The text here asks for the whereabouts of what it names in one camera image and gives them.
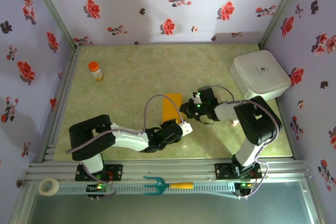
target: white box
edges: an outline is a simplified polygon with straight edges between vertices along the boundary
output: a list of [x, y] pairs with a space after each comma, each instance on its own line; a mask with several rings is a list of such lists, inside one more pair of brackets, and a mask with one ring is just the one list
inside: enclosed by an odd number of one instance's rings
[[290, 86], [290, 78], [266, 50], [238, 56], [230, 74], [245, 99], [260, 95], [265, 100], [279, 97]]

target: yellow handle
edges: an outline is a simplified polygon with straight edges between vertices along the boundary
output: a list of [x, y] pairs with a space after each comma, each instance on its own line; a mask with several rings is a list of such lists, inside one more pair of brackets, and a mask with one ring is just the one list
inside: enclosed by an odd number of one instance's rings
[[169, 184], [169, 188], [194, 189], [194, 183], [193, 182], [172, 183], [172, 184]]

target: teal fork toy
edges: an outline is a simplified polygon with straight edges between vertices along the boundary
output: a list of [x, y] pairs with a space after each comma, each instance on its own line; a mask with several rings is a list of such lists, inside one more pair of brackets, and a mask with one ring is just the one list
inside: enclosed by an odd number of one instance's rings
[[155, 179], [156, 184], [154, 185], [144, 185], [144, 187], [155, 187], [157, 189], [154, 193], [144, 193], [144, 195], [161, 195], [165, 191], [166, 188], [174, 188], [174, 189], [194, 189], [193, 182], [182, 182], [182, 183], [172, 183], [167, 184], [163, 178], [161, 177], [147, 177], [143, 176], [146, 179]]

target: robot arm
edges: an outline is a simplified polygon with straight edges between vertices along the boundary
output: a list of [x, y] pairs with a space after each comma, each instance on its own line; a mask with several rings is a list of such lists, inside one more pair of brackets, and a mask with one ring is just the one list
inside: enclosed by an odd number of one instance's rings
[[204, 86], [198, 89], [198, 92], [194, 92], [193, 98], [182, 104], [180, 111], [188, 118], [200, 122], [202, 115], [213, 121], [236, 119], [240, 121], [246, 138], [239, 151], [232, 157], [232, 172], [237, 177], [245, 176], [253, 169], [255, 159], [263, 146], [276, 136], [275, 122], [279, 131], [282, 128], [281, 121], [262, 97], [219, 104], [210, 86]]
[[[100, 133], [94, 137], [93, 130]], [[82, 161], [87, 170], [97, 173], [103, 170], [102, 151], [109, 147], [125, 147], [137, 152], [152, 153], [163, 150], [168, 144], [177, 143], [182, 136], [193, 130], [189, 123], [177, 124], [169, 120], [161, 124], [161, 128], [146, 129], [143, 133], [120, 127], [110, 121], [108, 115], [75, 124], [69, 128], [72, 159]]]

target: orange bottle cap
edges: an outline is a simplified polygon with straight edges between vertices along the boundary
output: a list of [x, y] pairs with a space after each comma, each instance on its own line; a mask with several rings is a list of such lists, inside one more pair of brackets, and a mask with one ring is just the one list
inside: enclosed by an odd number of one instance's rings
[[96, 72], [96, 71], [99, 69], [99, 65], [98, 65], [98, 63], [95, 62], [95, 61], [90, 62], [90, 63], [89, 63], [89, 69], [90, 69], [90, 71], [92, 71], [92, 72]]

